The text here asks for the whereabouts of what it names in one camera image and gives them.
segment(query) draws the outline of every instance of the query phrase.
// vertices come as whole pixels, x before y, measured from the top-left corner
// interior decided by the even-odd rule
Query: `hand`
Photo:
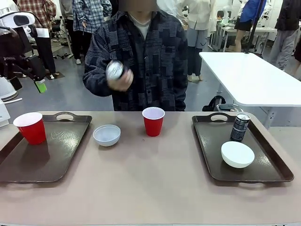
[[[130,88],[134,79],[133,72],[131,70],[126,71],[120,79],[108,80],[108,86],[115,91],[126,92]]]
[[[86,23],[86,21],[83,21],[83,26],[84,26],[84,28],[87,28],[87,23]]]
[[[182,23],[183,23],[184,25],[188,25],[188,23],[187,23],[186,20],[182,20]]]

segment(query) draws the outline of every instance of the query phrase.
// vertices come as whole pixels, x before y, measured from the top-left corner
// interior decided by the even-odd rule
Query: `black can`
[[[124,74],[125,70],[126,68],[119,60],[112,60],[106,69],[107,79],[117,80]]]
[[[242,141],[246,134],[251,117],[246,113],[238,113],[231,132],[231,140]]]

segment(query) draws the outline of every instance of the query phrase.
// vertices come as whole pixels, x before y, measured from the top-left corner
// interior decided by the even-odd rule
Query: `person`
[[[179,15],[182,15],[182,9],[185,6],[189,7],[187,16],[188,30],[188,81],[192,81],[192,74],[198,76],[202,81],[201,66],[202,59],[199,53],[206,47],[210,22],[214,17],[215,0],[179,0],[177,8]]]
[[[253,22],[257,16],[258,8],[260,6],[261,0],[240,0],[240,9],[238,11],[238,18],[235,24],[235,29],[237,30],[235,38],[235,52],[241,52],[241,40],[252,28]],[[265,0],[263,3],[261,14],[265,12],[270,12],[272,10],[271,1]]]
[[[295,53],[293,55],[295,57],[296,64],[294,65],[292,69],[291,75],[297,79],[300,79],[300,76],[297,74],[297,72],[301,69],[301,39],[299,40]]]
[[[178,16],[177,4],[178,0],[157,0],[158,7],[174,17]]]
[[[52,30],[51,18],[56,16],[56,5],[52,0],[18,0],[18,7],[20,11],[29,11],[36,15],[40,20],[36,20],[35,26],[37,28],[46,28],[49,32]],[[35,38],[39,57],[41,58],[46,73],[51,74],[54,79],[60,73],[56,72],[55,61],[52,55],[51,39],[50,38]]]
[[[92,34],[111,16],[112,6],[109,0],[73,0],[73,29],[83,32],[83,52],[86,57]]]
[[[284,70],[292,55],[301,19],[301,1],[284,0],[275,28],[277,37],[269,55],[269,63]]]
[[[81,64],[80,61],[80,49],[83,33],[80,31],[73,30],[73,11],[72,11],[72,0],[60,0],[60,7],[62,17],[66,23],[66,28],[69,32],[70,39],[72,42],[72,52],[77,65]]]
[[[114,16],[119,10],[119,0],[110,0],[112,5],[112,13],[111,16]]]
[[[112,95],[115,111],[151,106],[184,111],[187,39],[180,21],[157,9],[156,0],[123,0],[119,11],[94,34],[86,57],[84,84],[93,94]],[[128,68],[118,80],[106,67],[119,60]]]

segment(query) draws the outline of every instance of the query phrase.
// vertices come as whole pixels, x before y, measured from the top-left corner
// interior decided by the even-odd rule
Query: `plaid shirt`
[[[56,5],[52,0],[18,0],[20,11],[28,11],[34,13],[41,21],[42,25],[36,20],[37,28],[52,29],[50,19],[56,16]]]
[[[133,71],[127,92],[108,87],[105,71],[111,60]],[[144,40],[129,15],[118,12],[93,35],[83,81],[95,95],[112,95],[115,111],[142,111],[151,106],[184,111],[187,39],[181,23],[166,12],[154,12]]]
[[[112,12],[109,0],[72,0],[72,8],[73,29],[88,33],[94,33]]]

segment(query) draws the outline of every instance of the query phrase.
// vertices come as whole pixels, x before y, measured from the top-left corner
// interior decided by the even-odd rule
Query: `red cup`
[[[13,124],[18,127],[23,137],[31,145],[39,145],[46,140],[43,115],[33,112],[17,117]]]
[[[146,134],[150,137],[160,135],[165,112],[158,107],[149,107],[142,112]]]

